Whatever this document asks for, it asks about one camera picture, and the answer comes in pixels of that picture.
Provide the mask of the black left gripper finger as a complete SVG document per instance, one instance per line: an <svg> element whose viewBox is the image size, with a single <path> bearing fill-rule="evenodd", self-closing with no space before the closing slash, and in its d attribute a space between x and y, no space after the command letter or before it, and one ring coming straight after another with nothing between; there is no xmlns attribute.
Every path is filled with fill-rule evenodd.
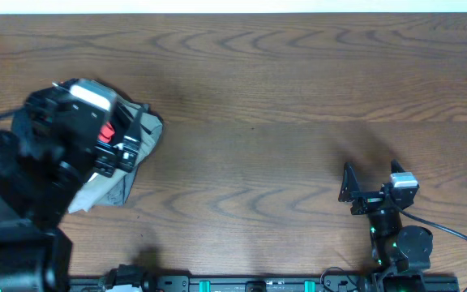
<svg viewBox="0 0 467 292"><path fill-rule="evenodd" d="M98 141L95 147L95 154L95 172L106 178L111 178L117 169L120 150L110 144Z"/></svg>
<svg viewBox="0 0 467 292"><path fill-rule="evenodd" d="M142 144L141 139L141 117L142 110L138 110L133 115L126 107L119 108L126 120L127 129L122 140L122 157L119 159L118 166L121 170L130 173L139 158L139 150Z"/></svg>

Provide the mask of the black leggings red waistband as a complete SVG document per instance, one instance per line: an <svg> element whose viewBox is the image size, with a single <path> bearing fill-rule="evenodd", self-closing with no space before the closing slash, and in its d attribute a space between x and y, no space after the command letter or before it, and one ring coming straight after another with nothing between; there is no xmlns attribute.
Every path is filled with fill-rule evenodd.
<svg viewBox="0 0 467 292"><path fill-rule="evenodd" d="M107 122L100 130L98 140L102 143L109 143L115 135L115 130L110 122Z"/></svg>

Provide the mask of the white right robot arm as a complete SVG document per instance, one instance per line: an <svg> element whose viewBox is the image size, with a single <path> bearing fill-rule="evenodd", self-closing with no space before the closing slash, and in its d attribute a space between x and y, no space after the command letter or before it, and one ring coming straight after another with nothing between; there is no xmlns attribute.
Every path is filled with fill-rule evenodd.
<svg viewBox="0 0 467 292"><path fill-rule="evenodd" d="M354 216L367 217L371 256L378 268L368 274L327 268L318 279L306 277L194 277L157 275L136 265L120 265L110 272L106 291L425 291L424 271L431 266L433 234L419 225L404 226L401 216L413 204L418 180L391 162L388 182L377 191L364 191L351 161L344 164L338 200L351 205Z"/></svg>

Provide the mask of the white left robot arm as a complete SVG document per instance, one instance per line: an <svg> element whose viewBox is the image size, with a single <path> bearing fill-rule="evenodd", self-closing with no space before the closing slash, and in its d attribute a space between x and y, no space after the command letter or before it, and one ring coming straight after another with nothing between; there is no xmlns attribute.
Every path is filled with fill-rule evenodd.
<svg viewBox="0 0 467 292"><path fill-rule="evenodd" d="M0 130L0 291L67 289L72 244L59 223L99 162L117 99L94 80L70 79L27 97L27 136Z"/></svg>

